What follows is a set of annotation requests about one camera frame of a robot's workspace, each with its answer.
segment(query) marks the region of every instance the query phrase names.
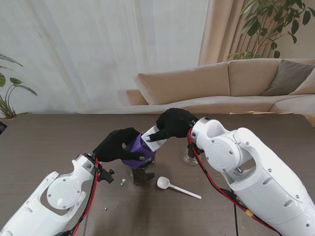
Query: purple object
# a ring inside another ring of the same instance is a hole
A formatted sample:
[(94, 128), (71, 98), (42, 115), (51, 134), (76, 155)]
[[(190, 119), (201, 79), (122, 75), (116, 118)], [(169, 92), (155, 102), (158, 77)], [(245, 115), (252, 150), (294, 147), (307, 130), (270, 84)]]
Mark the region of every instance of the purple object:
[(144, 155), (145, 159), (143, 161), (135, 161), (135, 160), (128, 160), (122, 161), (125, 165), (130, 166), (133, 169), (137, 169), (143, 164), (145, 164), (151, 157), (155, 155), (155, 151), (151, 151), (151, 149), (143, 142), (141, 138), (142, 134), (139, 134), (138, 137), (128, 144), (125, 147), (125, 150), (131, 152), (140, 152)]

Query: potted plant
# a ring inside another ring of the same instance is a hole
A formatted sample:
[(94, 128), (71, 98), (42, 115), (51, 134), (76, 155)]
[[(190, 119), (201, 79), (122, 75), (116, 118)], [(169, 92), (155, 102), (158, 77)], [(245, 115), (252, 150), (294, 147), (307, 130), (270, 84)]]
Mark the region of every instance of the potted plant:
[[(20, 63), (16, 62), (15, 60), (13, 60), (11, 58), (8, 58), (8, 57), (2, 55), (2, 54), (0, 54), (0, 59), (7, 60), (7, 61), (10, 61), (10, 62), (13, 62), (13, 63), (16, 63), (16, 64), (22, 66)], [(4, 67), (4, 66), (0, 66), (0, 69), (12, 70), (12, 69)], [(29, 87), (23, 85), (23, 82), (21, 80), (18, 80), (16, 78), (10, 78), (10, 82), (11, 82), (11, 86), (8, 88), (5, 95), (3, 95), (3, 96), (0, 95), (0, 112), (4, 116), (4, 118), (0, 119), (0, 121), (6, 125), (8, 125), (10, 120), (12, 120), (13, 118), (16, 117), (15, 110), (10, 105), (11, 94), (16, 88), (25, 89), (25, 90), (27, 90), (27, 91), (29, 91), (32, 94), (37, 96), (36, 92), (34, 92)], [(0, 73), (0, 87), (3, 88), (5, 83), (6, 83), (5, 76), (2, 73)]]
[[(305, 26), (309, 23), (315, 10), (307, 7), (302, 0), (251, 0), (241, 11), (241, 15), (247, 14), (252, 7), (255, 10), (248, 14), (242, 33), (254, 37), (254, 46), (251, 51), (231, 53), (230, 59), (260, 58), (257, 52), (260, 47), (270, 44), (272, 50), (277, 48), (276, 40), (283, 36), (291, 36), (293, 43), (297, 42), (295, 33), (300, 27), (300, 22)], [(267, 22), (272, 20), (271, 28)], [(283, 33), (283, 29), (291, 26), (291, 30)], [(280, 52), (275, 50), (274, 58), (279, 58)]]

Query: tabletop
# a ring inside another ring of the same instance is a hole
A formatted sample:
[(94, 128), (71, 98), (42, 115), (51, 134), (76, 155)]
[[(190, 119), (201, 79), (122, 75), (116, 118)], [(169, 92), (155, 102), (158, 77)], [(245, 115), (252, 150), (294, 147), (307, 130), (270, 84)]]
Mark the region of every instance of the tabletop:
[[(48, 173), (72, 172), (71, 160), (92, 150), (115, 129), (134, 127), (145, 132), (158, 115), (23, 115), (0, 135), (0, 228)], [(252, 130), (301, 178), (315, 198), (315, 129), (300, 115), (210, 115), (226, 129)], [(115, 171), (115, 181), (99, 183), (90, 214), (82, 222), (78, 236), (235, 236), (233, 204), (211, 187), (198, 166), (179, 159), (186, 139), (169, 139), (156, 156), (156, 178), (136, 186), (128, 178), (120, 160), (103, 167)], [(223, 177), (206, 168), (223, 188)], [(202, 196), (196, 199), (156, 186), (159, 176)], [(91, 183), (84, 183), (89, 192)], [(76, 222), (79, 214), (70, 222)], [(238, 231), (242, 236), (277, 234), (237, 210)]]

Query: black glove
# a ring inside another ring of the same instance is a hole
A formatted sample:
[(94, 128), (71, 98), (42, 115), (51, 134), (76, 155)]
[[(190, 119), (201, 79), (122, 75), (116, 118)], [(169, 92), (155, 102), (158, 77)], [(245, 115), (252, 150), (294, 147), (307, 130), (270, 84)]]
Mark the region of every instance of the black glove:
[(178, 108), (170, 108), (157, 119), (159, 131), (151, 134), (150, 141), (168, 139), (170, 137), (185, 138), (193, 120), (198, 120), (192, 113)]
[(94, 149), (93, 153), (101, 162), (110, 162), (116, 159), (144, 160), (143, 154), (123, 149), (123, 143), (128, 145), (137, 138), (139, 134), (140, 133), (134, 128), (115, 130)]

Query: white plastic spoon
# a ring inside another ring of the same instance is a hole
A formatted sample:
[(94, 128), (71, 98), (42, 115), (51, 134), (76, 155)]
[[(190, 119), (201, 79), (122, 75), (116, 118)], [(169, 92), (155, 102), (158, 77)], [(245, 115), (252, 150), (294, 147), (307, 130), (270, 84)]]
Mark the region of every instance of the white plastic spoon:
[(161, 188), (161, 189), (167, 189), (168, 187), (171, 187), (171, 188), (174, 188), (174, 189), (176, 189), (176, 190), (178, 190), (178, 191), (181, 191), (181, 192), (183, 192), (183, 193), (186, 193), (186, 194), (188, 194), (188, 195), (191, 195), (191, 196), (193, 196), (193, 197), (195, 197), (195, 198), (201, 199), (201, 197), (200, 197), (199, 195), (196, 195), (196, 194), (191, 193), (191, 192), (189, 192), (189, 191), (186, 191), (186, 190), (184, 190), (184, 189), (182, 189), (182, 188), (176, 187), (176, 186), (174, 186), (173, 184), (170, 184), (170, 183), (169, 183), (169, 179), (168, 179), (168, 178), (165, 178), (165, 177), (160, 177), (160, 178), (158, 178), (158, 180), (157, 180), (157, 185), (158, 185), (158, 187)]

